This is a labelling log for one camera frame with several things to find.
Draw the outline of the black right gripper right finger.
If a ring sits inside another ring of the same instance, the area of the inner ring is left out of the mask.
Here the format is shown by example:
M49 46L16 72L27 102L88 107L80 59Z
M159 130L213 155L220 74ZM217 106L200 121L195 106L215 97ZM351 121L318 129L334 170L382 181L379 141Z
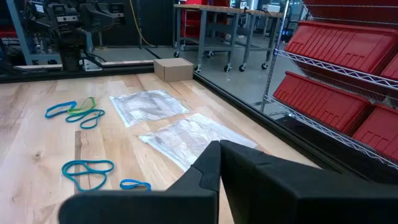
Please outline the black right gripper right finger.
M397 186L317 169L222 140L235 223L397 224Z

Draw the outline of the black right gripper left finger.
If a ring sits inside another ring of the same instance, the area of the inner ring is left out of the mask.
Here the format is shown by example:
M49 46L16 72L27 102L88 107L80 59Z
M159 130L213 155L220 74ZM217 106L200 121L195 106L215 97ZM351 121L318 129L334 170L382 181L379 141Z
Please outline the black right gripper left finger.
M76 194L58 211L60 223L217 223L220 142L212 141L165 191L99 190Z

